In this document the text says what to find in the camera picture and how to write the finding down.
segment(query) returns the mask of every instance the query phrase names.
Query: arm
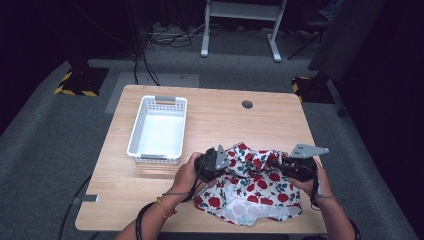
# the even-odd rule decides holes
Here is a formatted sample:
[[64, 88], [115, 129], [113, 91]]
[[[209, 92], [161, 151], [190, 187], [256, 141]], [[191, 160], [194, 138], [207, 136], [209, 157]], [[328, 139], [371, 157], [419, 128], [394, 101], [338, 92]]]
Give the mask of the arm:
[[[194, 161], [200, 155], [201, 153], [193, 153], [189, 161], [181, 165], [175, 175], [174, 184], [166, 194], [160, 197], [160, 201], [168, 210], [174, 210], [175, 207], [188, 196], [188, 193], [196, 179]], [[205, 183], [202, 183], [197, 188], [197, 191], [202, 189], [204, 186]], [[167, 211], [165, 211], [158, 202], [155, 202], [149, 209], [146, 210], [141, 221], [143, 240], [155, 240], [158, 238], [159, 233], [166, 222], [167, 218], [164, 218], [166, 215], [168, 215]], [[136, 240], [135, 228], [136, 221], [134, 220], [116, 236], [115, 240]]]
[[[330, 181], [325, 169], [318, 161], [315, 160], [315, 162], [318, 168], [318, 179], [320, 181], [322, 192], [321, 195], [317, 194], [315, 200], [321, 210], [328, 236], [330, 239], [355, 239], [355, 231], [352, 227], [352, 224], [350, 223], [349, 218], [346, 216], [346, 213], [333, 195]], [[308, 196], [311, 195], [313, 180], [302, 183], [290, 178], [289, 181], [295, 187], [305, 191]]]

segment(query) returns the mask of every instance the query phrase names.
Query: white plastic basket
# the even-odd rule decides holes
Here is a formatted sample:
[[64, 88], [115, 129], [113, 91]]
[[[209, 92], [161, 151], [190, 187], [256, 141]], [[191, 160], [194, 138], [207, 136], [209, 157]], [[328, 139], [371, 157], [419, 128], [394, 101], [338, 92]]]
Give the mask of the white plastic basket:
[[136, 162], [179, 164], [187, 99], [144, 96], [135, 119], [127, 154]]

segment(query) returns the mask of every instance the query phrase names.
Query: white metal frame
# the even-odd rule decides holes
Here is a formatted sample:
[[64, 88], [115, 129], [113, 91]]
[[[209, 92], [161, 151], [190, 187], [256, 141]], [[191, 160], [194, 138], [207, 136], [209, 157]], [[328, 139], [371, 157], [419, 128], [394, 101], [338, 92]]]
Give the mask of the white metal frame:
[[205, 9], [205, 32], [203, 33], [202, 51], [200, 52], [200, 55], [202, 57], [207, 57], [209, 53], [210, 17], [256, 19], [275, 22], [272, 34], [267, 34], [267, 38], [274, 60], [276, 62], [281, 62], [281, 56], [278, 52], [277, 45], [275, 44], [275, 37], [277, 36], [278, 28], [280, 27], [286, 3], [287, 0], [282, 0], [280, 6], [265, 6], [207, 0]]

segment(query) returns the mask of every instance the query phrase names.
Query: wrist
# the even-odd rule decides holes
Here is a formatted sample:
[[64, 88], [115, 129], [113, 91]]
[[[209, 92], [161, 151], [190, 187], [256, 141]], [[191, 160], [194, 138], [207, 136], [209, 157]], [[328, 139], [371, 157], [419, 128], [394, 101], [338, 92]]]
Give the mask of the wrist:
[[337, 201], [336, 197], [334, 195], [316, 195], [315, 196], [315, 203], [319, 206], [319, 208], [326, 207], [326, 206], [332, 206], [332, 205], [339, 205], [339, 202]]
[[188, 196], [188, 192], [176, 192], [173, 191], [172, 188], [162, 194], [162, 196], [160, 197], [160, 199], [162, 200], [163, 203], [167, 204], [167, 206], [169, 208], [175, 208], [178, 204], [180, 204], [186, 197]]

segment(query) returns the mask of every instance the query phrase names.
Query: wooden table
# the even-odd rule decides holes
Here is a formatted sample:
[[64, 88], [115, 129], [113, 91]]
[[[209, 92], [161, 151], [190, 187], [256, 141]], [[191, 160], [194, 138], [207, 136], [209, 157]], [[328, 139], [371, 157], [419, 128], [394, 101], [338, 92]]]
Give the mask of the wooden table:
[[[128, 85], [124, 88], [86, 194], [97, 202], [83, 202], [76, 219], [80, 230], [120, 231], [144, 205], [172, 185], [179, 165], [146, 168], [126, 153], [135, 117], [144, 95], [187, 99], [186, 129], [181, 163], [193, 152], [244, 142], [254, 150], [291, 152], [297, 143], [315, 145], [302, 106], [295, 94], [216, 89]], [[244, 100], [253, 108], [242, 106]], [[303, 213], [283, 222], [260, 219], [253, 227], [226, 223], [194, 207], [178, 205], [178, 214], [164, 232], [326, 233], [319, 211], [301, 193]]]

